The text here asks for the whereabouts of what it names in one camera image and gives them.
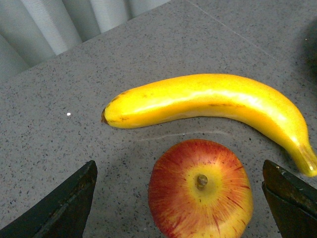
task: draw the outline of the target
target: dark object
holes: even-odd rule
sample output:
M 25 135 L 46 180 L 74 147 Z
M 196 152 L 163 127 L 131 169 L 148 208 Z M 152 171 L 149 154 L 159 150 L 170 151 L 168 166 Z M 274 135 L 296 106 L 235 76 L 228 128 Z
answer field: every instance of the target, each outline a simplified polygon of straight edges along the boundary
M 0 231 L 0 238 L 82 238 L 97 167 L 87 162 L 30 210 Z
M 317 237 L 317 189 L 265 160 L 262 189 L 283 238 Z
M 317 79 L 317 19 L 309 23 L 302 35 L 302 49 L 304 57 L 304 73 L 311 73 Z

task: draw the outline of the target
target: apple skin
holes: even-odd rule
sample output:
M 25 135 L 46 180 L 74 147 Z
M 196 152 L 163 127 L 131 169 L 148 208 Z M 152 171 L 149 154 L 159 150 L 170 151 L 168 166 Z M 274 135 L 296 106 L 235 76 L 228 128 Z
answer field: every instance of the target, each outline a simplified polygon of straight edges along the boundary
M 197 177 L 208 183 L 201 189 Z M 166 151 L 155 163 L 149 207 L 168 238 L 239 238 L 253 213 L 248 176 L 225 146 L 191 139 Z

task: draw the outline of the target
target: gray speckled countertop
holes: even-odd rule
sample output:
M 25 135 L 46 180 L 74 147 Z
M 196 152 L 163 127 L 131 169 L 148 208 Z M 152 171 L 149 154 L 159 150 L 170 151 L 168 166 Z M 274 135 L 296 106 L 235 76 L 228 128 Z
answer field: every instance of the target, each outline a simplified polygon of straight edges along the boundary
M 274 142 L 229 119 L 124 130 L 102 124 L 100 115 L 131 87 L 238 74 L 289 97 L 317 150 L 316 9 L 316 0 L 172 0 L 1 82 L 0 229 L 92 159 L 98 179 L 84 237 L 163 237 L 147 204 L 154 162 L 177 142 L 205 138 L 233 150 L 251 180 L 255 211 L 243 237 L 280 238 L 261 188 L 264 160 L 314 187 L 317 179 L 298 174 Z

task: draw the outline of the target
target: white curtain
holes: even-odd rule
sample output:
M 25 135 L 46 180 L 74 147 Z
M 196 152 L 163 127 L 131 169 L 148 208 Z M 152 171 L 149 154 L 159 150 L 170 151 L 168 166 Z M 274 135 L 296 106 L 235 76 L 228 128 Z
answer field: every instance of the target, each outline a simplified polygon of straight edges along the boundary
M 0 0 L 0 78 L 40 62 L 170 0 Z

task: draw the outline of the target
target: banana tip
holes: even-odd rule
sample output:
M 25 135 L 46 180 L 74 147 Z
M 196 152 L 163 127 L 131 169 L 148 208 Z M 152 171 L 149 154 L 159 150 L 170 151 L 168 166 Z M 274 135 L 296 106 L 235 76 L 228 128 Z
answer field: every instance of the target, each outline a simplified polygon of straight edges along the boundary
M 105 109 L 101 113 L 101 122 L 108 124 L 108 121 L 106 120 L 106 117 L 105 117 Z

